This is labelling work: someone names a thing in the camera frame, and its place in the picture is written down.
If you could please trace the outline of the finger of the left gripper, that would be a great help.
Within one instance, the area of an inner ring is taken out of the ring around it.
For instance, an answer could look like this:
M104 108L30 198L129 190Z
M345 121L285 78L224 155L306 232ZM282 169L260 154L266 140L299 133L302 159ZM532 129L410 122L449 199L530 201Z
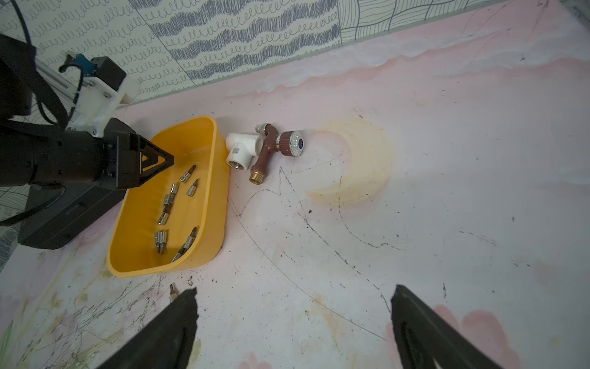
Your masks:
M137 180L135 186L142 186L144 183L169 169L175 164L175 157L156 146L141 135L137 135Z

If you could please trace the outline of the pile of silver bits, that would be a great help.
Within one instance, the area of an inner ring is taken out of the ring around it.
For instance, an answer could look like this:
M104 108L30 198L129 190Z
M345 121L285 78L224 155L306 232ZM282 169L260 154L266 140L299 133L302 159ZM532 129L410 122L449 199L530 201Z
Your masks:
M172 302L177 298L178 292L173 284L170 284L169 291L170 291L169 299L170 299L170 302Z

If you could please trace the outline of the yellow plastic storage box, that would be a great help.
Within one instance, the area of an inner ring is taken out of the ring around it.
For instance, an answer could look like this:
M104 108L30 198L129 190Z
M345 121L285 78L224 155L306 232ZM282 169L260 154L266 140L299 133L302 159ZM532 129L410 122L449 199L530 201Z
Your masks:
M106 259L109 271L119 278L201 267L224 241L230 168L218 123L208 115L198 116L158 132L152 142L172 154L175 164L127 191ZM180 182L192 165L197 166L192 176ZM189 197L197 178L198 189ZM194 244L172 262L194 227L199 227ZM168 232L167 245L159 255L155 232L162 230Z

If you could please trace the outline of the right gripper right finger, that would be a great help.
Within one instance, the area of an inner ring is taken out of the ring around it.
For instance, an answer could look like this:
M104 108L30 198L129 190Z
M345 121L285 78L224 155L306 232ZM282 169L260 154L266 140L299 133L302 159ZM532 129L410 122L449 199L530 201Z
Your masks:
M497 368L402 284L391 299L393 334L404 368Z

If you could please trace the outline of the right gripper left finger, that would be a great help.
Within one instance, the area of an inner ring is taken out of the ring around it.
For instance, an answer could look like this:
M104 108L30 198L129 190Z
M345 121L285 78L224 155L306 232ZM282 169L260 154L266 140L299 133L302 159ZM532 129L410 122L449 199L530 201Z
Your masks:
M101 368L186 368L198 330L195 288L182 292Z

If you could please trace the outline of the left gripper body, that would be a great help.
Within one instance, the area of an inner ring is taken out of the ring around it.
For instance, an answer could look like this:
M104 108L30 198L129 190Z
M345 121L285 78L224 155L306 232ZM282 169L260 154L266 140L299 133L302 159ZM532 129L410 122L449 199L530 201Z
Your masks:
M1 127L1 186L92 183L138 187L138 135L112 118L102 138L38 125L31 135Z

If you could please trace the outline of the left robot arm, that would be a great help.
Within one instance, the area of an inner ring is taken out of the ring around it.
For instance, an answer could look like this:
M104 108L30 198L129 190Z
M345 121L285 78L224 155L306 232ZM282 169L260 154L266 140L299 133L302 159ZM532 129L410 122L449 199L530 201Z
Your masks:
M67 57L60 72L81 81L66 109L39 73L36 49L1 37L1 184L93 183L136 188L169 169L172 154L135 133L115 130L115 110L135 100L139 84L108 57Z

